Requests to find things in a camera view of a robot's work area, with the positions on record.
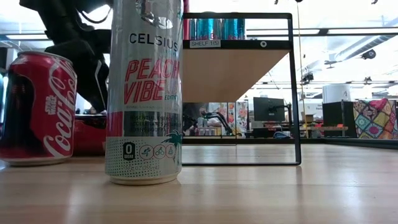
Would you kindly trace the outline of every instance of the can lid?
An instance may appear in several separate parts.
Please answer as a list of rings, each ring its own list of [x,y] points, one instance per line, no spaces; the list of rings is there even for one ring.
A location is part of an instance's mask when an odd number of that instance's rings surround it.
[[[69,63],[71,63],[73,65],[72,61],[67,59],[66,57],[62,57],[62,56],[59,56],[59,55],[56,55],[56,54],[51,54],[51,53],[48,53],[48,52],[39,52],[39,51],[36,51],[36,50],[26,50],[26,51],[23,51],[23,52],[18,52],[17,55],[20,56],[20,55],[24,55],[24,54],[36,54],[36,55],[46,55],[46,56],[57,57],[59,59],[65,60],[65,61],[67,61],[67,62],[69,62]]]

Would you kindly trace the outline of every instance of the wooden table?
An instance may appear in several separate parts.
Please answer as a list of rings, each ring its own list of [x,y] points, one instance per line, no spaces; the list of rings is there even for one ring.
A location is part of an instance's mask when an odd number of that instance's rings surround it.
[[[184,147],[184,159],[291,156],[283,145]],[[397,223],[398,152],[303,145],[300,167],[184,167],[163,185],[114,185],[104,159],[0,165],[0,223]]]

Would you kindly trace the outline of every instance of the shelf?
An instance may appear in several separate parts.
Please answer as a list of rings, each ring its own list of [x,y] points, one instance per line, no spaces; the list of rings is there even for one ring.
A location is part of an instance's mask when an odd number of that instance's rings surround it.
[[[208,40],[200,48],[183,42],[183,102],[235,102],[292,48],[283,40]]]

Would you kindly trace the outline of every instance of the computer monitor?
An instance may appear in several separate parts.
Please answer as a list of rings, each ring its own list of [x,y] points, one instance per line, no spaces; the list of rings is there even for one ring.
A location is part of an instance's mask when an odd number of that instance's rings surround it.
[[[283,99],[254,97],[253,106],[256,121],[285,121]]]

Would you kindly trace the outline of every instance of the wooden board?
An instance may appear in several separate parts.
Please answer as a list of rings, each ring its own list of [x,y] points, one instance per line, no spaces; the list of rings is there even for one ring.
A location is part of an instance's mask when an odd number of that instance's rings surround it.
[[[184,49],[184,103],[235,102],[271,70],[287,50]]]
[[[184,146],[184,160],[290,159],[290,145]],[[396,224],[398,152],[303,145],[300,167],[184,167],[178,180],[108,182],[104,159],[0,165],[1,224]]]

